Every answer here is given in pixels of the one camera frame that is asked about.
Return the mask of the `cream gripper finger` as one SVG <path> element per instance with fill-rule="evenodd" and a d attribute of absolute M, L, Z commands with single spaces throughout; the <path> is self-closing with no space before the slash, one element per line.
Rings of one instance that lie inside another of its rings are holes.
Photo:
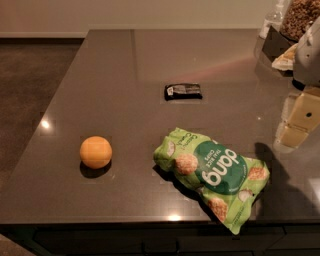
<path fill-rule="evenodd" d="M 285 99 L 278 126 L 278 147 L 296 149 L 320 125 L 320 88 L 306 87 Z"/>

